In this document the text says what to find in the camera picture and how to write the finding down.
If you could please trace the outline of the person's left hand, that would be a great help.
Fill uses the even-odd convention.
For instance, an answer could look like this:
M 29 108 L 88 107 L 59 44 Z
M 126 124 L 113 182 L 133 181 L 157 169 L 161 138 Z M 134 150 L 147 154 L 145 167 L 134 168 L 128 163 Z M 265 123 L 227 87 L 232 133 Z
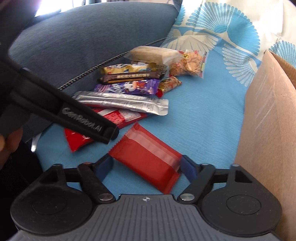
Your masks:
M 0 136 L 0 166 L 1 168 L 9 158 L 10 154 L 16 151 L 23 136 L 23 128 L 9 134 L 8 137 Z

